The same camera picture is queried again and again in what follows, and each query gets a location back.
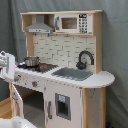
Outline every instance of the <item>oven window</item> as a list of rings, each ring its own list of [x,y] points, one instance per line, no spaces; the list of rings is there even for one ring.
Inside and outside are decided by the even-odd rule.
[[[62,29],[77,29],[77,18],[62,18]]]

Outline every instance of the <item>oven door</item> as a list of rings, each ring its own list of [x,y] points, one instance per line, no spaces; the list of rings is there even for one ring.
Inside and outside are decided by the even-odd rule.
[[[12,98],[13,98],[13,106],[14,106],[14,116],[19,116],[24,118],[23,100],[13,84],[12,84]]]
[[[79,33],[79,14],[55,14],[56,32]]]

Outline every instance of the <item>kitchen counter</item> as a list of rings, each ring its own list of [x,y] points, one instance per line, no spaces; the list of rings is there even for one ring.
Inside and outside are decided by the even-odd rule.
[[[33,72],[33,71],[28,71],[24,69],[19,69],[15,68],[16,71],[21,71],[24,72],[25,74],[33,74],[39,77],[42,77],[46,80],[53,80],[53,81],[59,81],[64,84],[69,84],[71,86],[76,86],[76,87],[82,87],[82,88],[102,88],[111,85],[115,77],[111,73],[107,71],[101,71],[98,74],[93,74],[92,76],[88,77],[84,81],[75,81],[75,80],[70,80],[66,78],[61,78],[61,77],[56,77],[52,76],[51,74],[59,69],[63,68],[62,66],[59,66],[57,68],[54,68],[46,73],[39,73],[39,72]]]

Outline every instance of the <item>cabinet handle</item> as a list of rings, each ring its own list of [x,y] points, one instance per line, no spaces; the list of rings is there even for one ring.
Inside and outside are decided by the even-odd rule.
[[[18,100],[18,98],[16,97],[15,92],[12,92],[12,98],[13,98],[14,100]]]
[[[50,115],[50,107],[51,107],[51,101],[48,102],[47,112],[48,112],[48,118],[52,119],[52,115]]]
[[[56,27],[56,30],[59,30],[59,27],[57,26],[57,21],[59,20],[59,17],[56,17],[56,20],[55,20],[55,27]]]

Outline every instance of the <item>knob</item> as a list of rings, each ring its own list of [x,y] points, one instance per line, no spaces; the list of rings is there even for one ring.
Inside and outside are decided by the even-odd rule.
[[[18,81],[20,78],[21,78],[20,75],[15,75],[15,77],[14,77],[14,82]]]
[[[36,81],[33,81],[32,82],[32,85],[33,85],[33,87],[37,87],[37,82]]]

